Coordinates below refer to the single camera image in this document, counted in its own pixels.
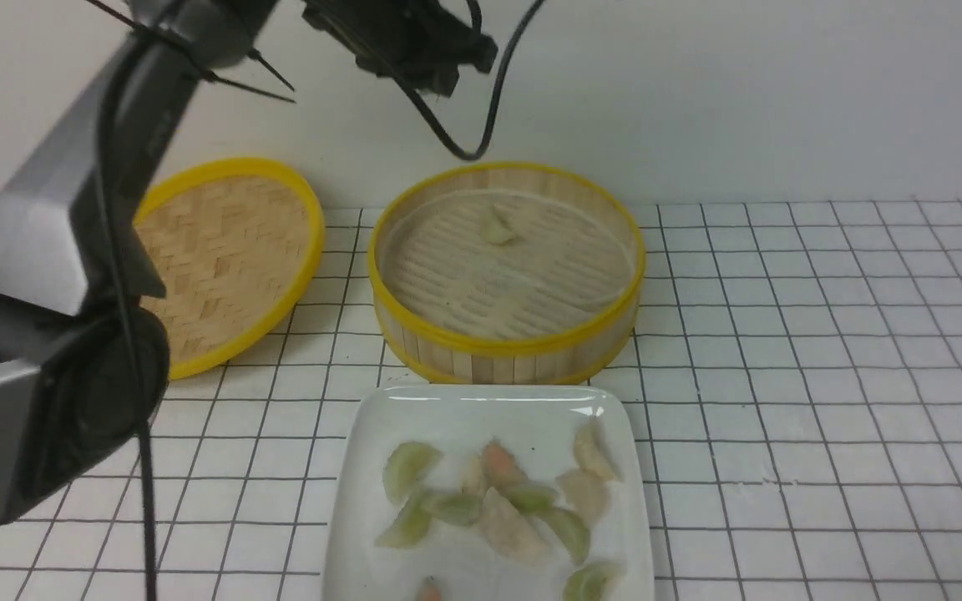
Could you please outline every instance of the black wire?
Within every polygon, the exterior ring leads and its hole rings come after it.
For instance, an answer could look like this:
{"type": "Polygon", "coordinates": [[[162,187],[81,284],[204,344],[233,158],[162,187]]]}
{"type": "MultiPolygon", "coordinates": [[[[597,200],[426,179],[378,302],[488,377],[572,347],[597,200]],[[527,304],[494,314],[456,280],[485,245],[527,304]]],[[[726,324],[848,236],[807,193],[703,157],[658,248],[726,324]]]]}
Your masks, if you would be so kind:
{"type": "MultiPolygon", "coordinates": [[[[473,19],[474,12],[476,12],[476,23],[480,26],[481,8],[477,7],[476,0],[467,0],[467,3],[469,3],[470,6],[471,19],[473,19]]],[[[421,118],[424,119],[425,124],[433,131],[433,134],[436,134],[436,138],[440,140],[440,144],[443,144],[444,148],[448,149],[448,152],[455,155],[457,159],[474,161],[481,159],[484,153],[489,151],[489,144],[492,142],[492,132],[496,126],[497,113],[499,113],[499,100],[504,94],[504,80],[507,79],[507,69],[511,66],[511,57],[514,56],[514,50],[519,46],[519,41],[522,39],[522,35],[526,32],[527,27],[529,27],[529,23],[534,20],[534,16],[537,16],[537,12],[541,10],[543,5],[544,0],[534,0],[534,3],[530,4],[529,8],[527,8],[526,13],[522,15],[518,27],[514,28],[511,38],[507,41],[504,56],[499,61],[499,68],[496,69],[496,80],[493,82],[492,98],[489,99],[489,113],[485,117],[484,132],[481,133],[481,141],[478,142],[478,147],[474,149],[473,152],[466,152],[465,149],[455,144],[455,141],[451,139],[448,131],[443,128],[440,119],[436,118],[433,110],[429,108],[425,100],[421,98],[421,94],[398,72],[396,66],[392,65],[391,61],[388,60],[382,51],[379,51],[367,41],[366,37],[358,33],[352,35],[352,41],[362,46],[362,49],[366,50],[367,54],[370,54],[371,57],[377,59],[377,63],[381,65],[381,68],[384,69],[385,72],[389,73],[389,76],[391,76],[392,80],[396,81],[396,85],[400,87],[400,90],[408,96],[408,100],[411,100],[411,104],[415,106],[418,114],[421,114],[421,118]]],[[[354,28],[351,27],[350,23],[337,23],[337,26],[340,26],[348,32],[354,32],[354,28]]]]}
{"type": "Polygon", "coordinates": [[[481,33],[481,4],[478,0],[466,0],[466,5],[470,10],[470,29],[473,33],[481,33]]]}
{"type": "MultiPolygon", "coordinates": [[[[183,0],[175,0],[158,16],[155,26],[163,22],[165,15],[175,11],[183,0]]],[[[150,426],[146,421],[146,403],[144,402],[144,378],[139,369],[139,354],[136,347],[136,330],[134,329],[131,311],[129,310],[129,284],[125,281],[124,263],[119,250],[117,231],[110,212],[109,196],[111,190],[106,182],[106,167],[111,163],[111,142],[114,141],[114,126],[117,124],[118,109],[122,96],[131,75],[136,71],[141,58],[152,45],[153,35],[139,34],[137,43],[122,57],[121,63],[110,77],[99,104],[99,116],[95,125],[95,199],[99,205],[99,220],[102,221],[106,233],[110,276],[114,281],[114,299],[117,303],[118,315],[121,320],[121,330],[124,336],[126,361],[129,362],[131,373],[131,387],[136,399],[136,437],[139,442],[140,457],[140,488],[142,503],[144,504],[144,584],[148,601],[158,598],[157,585],[157,554],[155,551],[155,517],[154,517],[154,461],[150,452],[150,426]]]]}

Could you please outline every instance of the woven bamboo pattern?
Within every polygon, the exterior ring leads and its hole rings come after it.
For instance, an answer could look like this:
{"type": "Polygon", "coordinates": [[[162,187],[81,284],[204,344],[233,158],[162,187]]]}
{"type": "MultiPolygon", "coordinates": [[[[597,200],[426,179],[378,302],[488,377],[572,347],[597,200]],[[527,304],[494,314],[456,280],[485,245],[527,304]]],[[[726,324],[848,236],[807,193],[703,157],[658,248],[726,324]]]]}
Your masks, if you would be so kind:
{"type": "Polygon", "coordinates": [[[167,289],[141,304],[165,325],[172,362],[225,345],[274,308],[305,259],[308,220],[289,187],[247,175],[190,188],[136,225],[167,289]]]}
{"type": "Polygon", "coordinates": [[[430,380],[478,384],[599,371],[633,327],[644,263],[636,225],[602,190],[522,164],[409,191],[382,217],[371,252],[375,311],[394,353],[430,380]],[[511,242],[485,239],[494,214],[511,242]],[[493,342],[499,351],[486,350],[493,342]]]}

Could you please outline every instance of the steamer basket slats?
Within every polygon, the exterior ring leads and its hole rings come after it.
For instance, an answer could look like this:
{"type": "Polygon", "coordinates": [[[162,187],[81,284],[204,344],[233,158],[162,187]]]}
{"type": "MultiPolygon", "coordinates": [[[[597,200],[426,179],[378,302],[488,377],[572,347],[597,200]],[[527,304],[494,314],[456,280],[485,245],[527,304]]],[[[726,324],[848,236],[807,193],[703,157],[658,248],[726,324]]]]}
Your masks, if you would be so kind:
{"type": "Polygon", "coordinates": [[[481,164],[397,198],[374,228],[369,271],[390,349],[428,380],[576,384],[629,339],[645,257],[633,217],[595,184],[481,164]],[[484,239],[493,212],[510,243],[484,239]]]}

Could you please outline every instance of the table surface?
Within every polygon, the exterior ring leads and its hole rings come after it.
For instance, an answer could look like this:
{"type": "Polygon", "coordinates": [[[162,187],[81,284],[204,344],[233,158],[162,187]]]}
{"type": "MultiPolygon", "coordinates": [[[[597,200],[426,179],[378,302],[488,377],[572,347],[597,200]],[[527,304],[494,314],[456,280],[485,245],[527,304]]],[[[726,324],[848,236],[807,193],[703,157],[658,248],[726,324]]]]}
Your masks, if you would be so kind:
{"type": "MultiPolygon", "coordinates": [[[[635,206],[633,423],[656,600],[962,600],[962,202],[635,206]]],[[[378,334],[376,210],[331,210],[275,332],[154,422],[163,598],[321,597],[358,400],[418,383],[378,334]]],[[[142,597],[134,444],[0,528],[0,599],[142,597]]]]}

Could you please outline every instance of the white square plate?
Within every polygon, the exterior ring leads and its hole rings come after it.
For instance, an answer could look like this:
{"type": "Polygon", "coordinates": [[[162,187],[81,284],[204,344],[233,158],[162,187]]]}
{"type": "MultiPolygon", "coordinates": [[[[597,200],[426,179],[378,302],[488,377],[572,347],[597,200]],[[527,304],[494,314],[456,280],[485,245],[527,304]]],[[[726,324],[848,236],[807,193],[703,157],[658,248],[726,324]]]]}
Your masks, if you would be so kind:
{"type": "Polygon", "coordinates": [[[653,598],[648,514],[630,419],[610,393],[573,386],[416,386],[377,391],[362,401],[340,474],[322,598],[413,601],[426,577],[438,578],[453,601],[560,598],[575,568],[543,524],[538,530],[554,552],[541,568],[497,555],[473,530],[438,522],[413,550],[375,548],[374,539],[400,509],[385,498],[382,471],[401,442],[428,442],[442,450],[443,460],[427,484],[455,488],[466,457],[496,437],[531,480],[554,486],[557,476],[575,467],[574,433],[593,415],[622,482],[608,484],[610,510],[593,528],[588,562],[608,559],[625,567],[608,601],[653,598]]]}

